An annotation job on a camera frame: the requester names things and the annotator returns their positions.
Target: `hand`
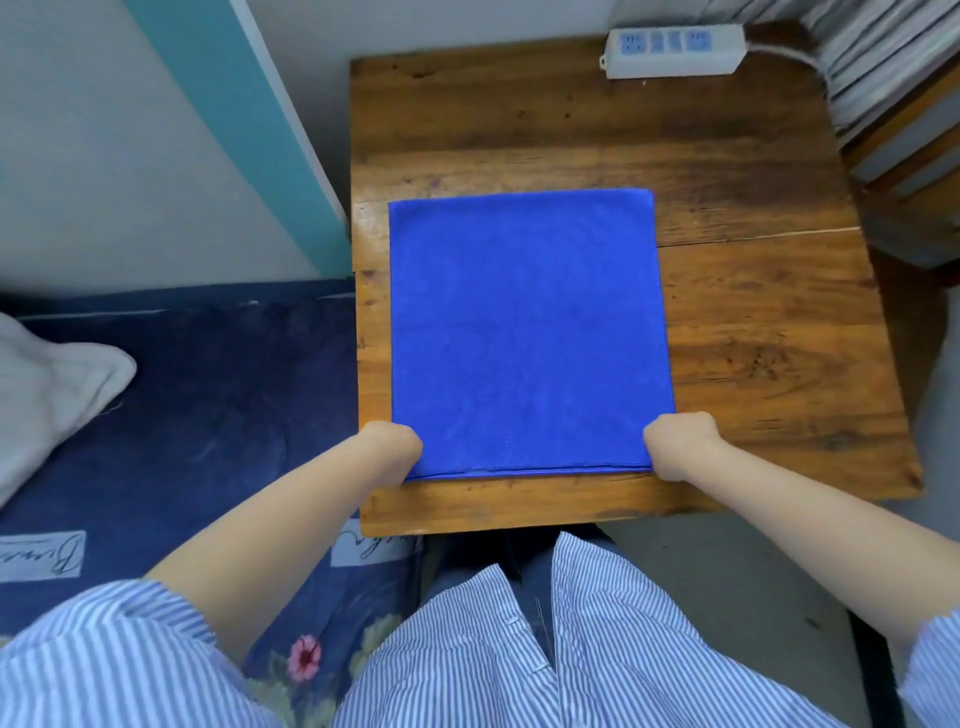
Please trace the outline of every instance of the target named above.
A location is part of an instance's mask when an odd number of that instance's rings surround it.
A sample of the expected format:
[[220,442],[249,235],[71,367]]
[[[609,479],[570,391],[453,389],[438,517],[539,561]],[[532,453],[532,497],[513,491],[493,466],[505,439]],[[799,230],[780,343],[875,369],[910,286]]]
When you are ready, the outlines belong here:
[[374,487],[400,485],[423,454],[423,442],[407,425],[374,421],[357,435],[371,448],[371,456],[385,458],[385,472]]
[[698,452],[727,443],[720,437],[717,423],[707,412],[660,415],[643,430],[660,480],[687,480],[686,466]]

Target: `striped shirt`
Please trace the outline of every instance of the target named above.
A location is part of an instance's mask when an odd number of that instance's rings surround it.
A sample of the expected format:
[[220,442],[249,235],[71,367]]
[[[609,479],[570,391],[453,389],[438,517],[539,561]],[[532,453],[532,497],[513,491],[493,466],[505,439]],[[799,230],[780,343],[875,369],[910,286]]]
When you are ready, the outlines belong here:
[[[373,653],[341,726],[833,726],[710,649],[629,562],[562,534],[551,666],[499,567],[430,599]],[[960,617],[921,634],[901,691],[928,726],[960,714]],[[107,584],[0,649],[0,726],[282,726],[203,617],[162,585]]]

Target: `electrical outlet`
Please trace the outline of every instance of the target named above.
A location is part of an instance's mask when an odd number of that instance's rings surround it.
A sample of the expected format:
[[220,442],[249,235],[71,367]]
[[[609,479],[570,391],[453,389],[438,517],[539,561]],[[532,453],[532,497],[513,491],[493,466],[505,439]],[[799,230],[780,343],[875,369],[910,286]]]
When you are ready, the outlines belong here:
[[610,32],[600,67],[609,79],[717,76],[747,54],[740,25],[623,28]]

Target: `folded towel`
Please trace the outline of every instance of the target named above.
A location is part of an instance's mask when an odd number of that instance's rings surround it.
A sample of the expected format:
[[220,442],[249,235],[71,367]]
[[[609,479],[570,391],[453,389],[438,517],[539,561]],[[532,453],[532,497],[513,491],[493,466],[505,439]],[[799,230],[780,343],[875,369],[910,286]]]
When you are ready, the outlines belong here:
[[391,203],[390,266],[412,477],[650,470],[674,403],[648,190]]
[[119,349],[52,344],[0,314],[0,507],[135,373]]

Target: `wooden table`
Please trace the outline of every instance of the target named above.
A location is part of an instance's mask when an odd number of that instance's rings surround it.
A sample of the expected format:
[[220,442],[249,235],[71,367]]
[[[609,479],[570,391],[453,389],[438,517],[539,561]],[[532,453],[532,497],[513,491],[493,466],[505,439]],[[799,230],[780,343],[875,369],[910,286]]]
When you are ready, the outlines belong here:
[[[919,494],[876,281],[813,72],[609,82],[590,37],[362,59],[350,69],[360,423],[391,419],[387,203],[647,187],[679,410],[860,497]],[[648,473],[377,491],[368,536],[594,522],[718,505]]]

